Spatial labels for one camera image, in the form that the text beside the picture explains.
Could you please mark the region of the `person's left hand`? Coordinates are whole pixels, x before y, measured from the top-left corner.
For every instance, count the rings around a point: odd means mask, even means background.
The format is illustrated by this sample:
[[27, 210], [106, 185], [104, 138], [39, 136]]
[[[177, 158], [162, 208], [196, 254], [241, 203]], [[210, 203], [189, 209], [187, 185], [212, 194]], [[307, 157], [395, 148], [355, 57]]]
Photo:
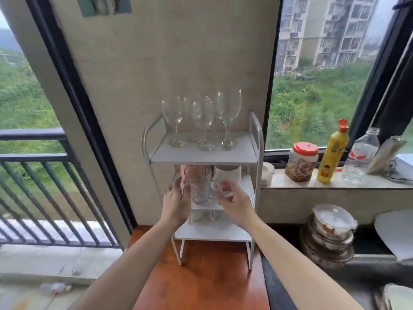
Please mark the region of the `person's left hand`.
[[182, 193], [181, 188], [182, 178], [178, 177], [170, 184], [166, 193], [163, 196], [163, 206], [160, 221], [168, 225], [173, 231], [181, 227], [189, 218], [190, 212], [182, 210]]

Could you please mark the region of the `person's right hand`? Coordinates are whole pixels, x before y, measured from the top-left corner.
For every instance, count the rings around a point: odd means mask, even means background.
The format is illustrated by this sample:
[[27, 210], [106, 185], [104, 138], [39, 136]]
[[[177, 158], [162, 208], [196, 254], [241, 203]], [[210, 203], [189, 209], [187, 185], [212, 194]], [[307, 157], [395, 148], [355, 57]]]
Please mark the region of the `person's right hand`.
[[252, 206], [250, 197], [231, 181], [222, 181], [223, 193], [233, 195], [233, 203], [229, 207], [222, 207], [230, 219], [247, 232], [252, 231], [252, 226], [259, 218]]

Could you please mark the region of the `clear glass mug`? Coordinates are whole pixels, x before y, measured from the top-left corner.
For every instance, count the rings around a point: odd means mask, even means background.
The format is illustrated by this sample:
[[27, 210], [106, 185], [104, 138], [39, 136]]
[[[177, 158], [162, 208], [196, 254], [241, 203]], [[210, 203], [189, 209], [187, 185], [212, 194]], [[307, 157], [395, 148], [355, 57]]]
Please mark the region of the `clear glass mug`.
[[213, 175], [209, 165], [186, 165], [184, 180], [190, 187], [192, 202], [199, 206], [209, 203], [215, 192], [223, 192], [220, 178]]

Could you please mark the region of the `person's right forearm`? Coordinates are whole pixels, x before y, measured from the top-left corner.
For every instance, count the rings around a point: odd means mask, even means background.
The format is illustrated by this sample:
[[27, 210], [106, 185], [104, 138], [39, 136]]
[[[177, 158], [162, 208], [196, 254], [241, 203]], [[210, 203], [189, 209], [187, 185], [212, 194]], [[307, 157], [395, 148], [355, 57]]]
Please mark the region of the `person's right forearm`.
[[241, 226], [258, 244], [298, 310], [364, 310], [347, 291], [255, 213], [243, 216]]

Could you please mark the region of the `person's left forearm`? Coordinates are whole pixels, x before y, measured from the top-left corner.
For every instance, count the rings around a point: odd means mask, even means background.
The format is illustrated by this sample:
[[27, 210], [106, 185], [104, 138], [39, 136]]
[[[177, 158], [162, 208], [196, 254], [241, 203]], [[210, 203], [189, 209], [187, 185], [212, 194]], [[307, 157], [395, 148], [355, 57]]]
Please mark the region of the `person's left forearm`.
[[168, 241], [184, 222], [172, 217], [160, 219], [68, 310], [132, 310]]

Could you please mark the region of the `white ceramic mug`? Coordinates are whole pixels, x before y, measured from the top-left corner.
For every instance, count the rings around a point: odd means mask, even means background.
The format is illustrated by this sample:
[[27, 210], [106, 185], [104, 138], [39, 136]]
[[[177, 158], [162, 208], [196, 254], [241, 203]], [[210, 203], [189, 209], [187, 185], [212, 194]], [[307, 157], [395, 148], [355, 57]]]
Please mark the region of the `white ceramic mug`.
[[222, 190], [222, 181], [231, 181], [240, 184], [242, 175], [241, 166], [218, 165], [214, 166], [214, 176], [211, 179], [211, 188], [214, 191]]

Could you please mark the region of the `white metal shelf rack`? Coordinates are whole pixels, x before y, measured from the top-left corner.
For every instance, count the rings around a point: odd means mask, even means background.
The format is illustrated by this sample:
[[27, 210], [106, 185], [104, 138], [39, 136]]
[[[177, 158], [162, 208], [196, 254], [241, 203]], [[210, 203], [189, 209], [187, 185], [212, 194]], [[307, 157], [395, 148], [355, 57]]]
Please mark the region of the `white metal shelf rack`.
[[[143, 130], [141, 139], [142, 156], [149, 167], [160, 201], [162, 201], [162, 194], [153, 171], [154, 164], [241, 166], [246, 167], [246, 173], [241, 176], [240, 187], [250, 197], [251, 204], [256, 210], [261, 197], [264, 137], [259, 120], [253, 111], [250, 112], [249, 130], [235, 132], [236, 148], [231, 151], [220, 149], [202, 151], [193, 143], [179, 148], [171, 147], [169, 141], [173, 139], [173, 134], [166, 132], [154, 149], [148, 152], [149, 132], [160, 121], [165, 123], [162, 114], [158, 114]], [[178, 228], [171, 237], [171, 243], [179, 265], [182, 265], [184, 246], [189, 240], [245, 243], [248, 267], [250, 271], [252, 270], [255, 241], [250, 234], [227, 217], [215, 220], [202, 218], [196, 223], [188, 220]]]

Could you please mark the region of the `white round cup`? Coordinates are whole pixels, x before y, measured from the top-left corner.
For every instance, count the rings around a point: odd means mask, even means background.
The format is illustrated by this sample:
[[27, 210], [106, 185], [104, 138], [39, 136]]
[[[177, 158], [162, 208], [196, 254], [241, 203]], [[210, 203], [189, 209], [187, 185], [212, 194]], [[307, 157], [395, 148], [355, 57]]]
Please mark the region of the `white round cup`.
[[261, 186], [262, 187], [270, 187], [272, 178], [274, 175], [275, 167], [273, 164], [268, 162], [262, 163], [262, 171], [261, 171]]

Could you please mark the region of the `red lid food jar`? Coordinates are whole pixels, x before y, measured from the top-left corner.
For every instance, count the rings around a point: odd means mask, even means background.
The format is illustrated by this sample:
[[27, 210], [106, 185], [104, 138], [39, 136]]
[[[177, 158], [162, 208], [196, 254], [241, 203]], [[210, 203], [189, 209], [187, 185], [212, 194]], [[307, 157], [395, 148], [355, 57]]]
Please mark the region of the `red lid food jar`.
[[285, 174], [294, 182], [310, 181], [316, 162], [318, 146], [305, 141], [296, 142], [290, 150]]

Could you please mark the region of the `stack of lidded bowls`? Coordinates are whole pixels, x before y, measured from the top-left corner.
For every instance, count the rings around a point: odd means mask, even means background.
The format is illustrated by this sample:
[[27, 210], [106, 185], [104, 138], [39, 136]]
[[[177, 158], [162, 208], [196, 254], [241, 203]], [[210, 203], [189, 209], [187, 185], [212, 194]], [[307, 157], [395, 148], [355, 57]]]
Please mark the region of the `stack of lidded bowls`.
[[344, 267], [354, 256], [358, 222], [336, 205], [318, 204], [312, 212], [299, 231], [303, 253], [323, 269]]

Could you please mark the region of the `clear plastic water bottle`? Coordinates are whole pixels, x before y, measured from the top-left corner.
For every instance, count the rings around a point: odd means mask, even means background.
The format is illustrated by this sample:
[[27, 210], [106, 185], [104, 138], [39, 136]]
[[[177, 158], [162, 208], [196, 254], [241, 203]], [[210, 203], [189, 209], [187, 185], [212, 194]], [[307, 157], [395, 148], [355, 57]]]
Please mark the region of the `clear plastic water bottle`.
[[379, 128], [369, 127], [363, 136], [355, 140], [342, 168], [344, 181], [358, 183], [367, 172], [380, 146], [379, 132]]

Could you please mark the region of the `crushed plastic bottle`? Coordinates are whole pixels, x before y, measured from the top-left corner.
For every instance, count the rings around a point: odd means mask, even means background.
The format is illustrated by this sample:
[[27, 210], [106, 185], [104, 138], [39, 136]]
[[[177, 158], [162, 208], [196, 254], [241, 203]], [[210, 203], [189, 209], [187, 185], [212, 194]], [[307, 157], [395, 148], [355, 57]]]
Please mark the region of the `crushed plastic bottle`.
[[40, 290], [52, 296], [69, 293], [72, 285], [67, 285], [64, 282], [45, 282], [39, 286]]

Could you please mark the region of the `white plate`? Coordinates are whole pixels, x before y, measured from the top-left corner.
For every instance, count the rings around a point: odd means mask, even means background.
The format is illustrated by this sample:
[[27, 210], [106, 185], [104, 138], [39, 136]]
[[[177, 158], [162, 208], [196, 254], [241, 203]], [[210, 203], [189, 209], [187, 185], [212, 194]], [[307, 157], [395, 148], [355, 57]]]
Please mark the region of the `white plate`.
[[374, 293], [378, 310], [413, 310], [413, 288], [389, 283]]

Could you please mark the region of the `black window frame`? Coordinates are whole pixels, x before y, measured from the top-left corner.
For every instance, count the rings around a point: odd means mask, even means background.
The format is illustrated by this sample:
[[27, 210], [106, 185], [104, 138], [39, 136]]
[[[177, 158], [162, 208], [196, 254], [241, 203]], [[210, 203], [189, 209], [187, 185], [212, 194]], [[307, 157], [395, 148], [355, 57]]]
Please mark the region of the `black window frame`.
[[86, 92], [64, 33], [58, 25], [49, 0], [25, 0], [45, 42], [54, 67], [69, 96], [86, 138], [114, 197], [126, 229], [131, 235], [137, 227], [131, 205], [111, 157], [90, 98]]

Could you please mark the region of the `teal wall picture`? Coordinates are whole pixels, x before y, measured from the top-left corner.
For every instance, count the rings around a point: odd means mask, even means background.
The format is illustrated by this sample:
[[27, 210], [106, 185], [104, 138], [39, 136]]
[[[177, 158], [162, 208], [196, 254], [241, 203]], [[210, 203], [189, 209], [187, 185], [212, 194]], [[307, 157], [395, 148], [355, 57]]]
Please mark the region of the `teal wall picture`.
[[131, 14], [130, 0], [77, 0], [83, 17]]

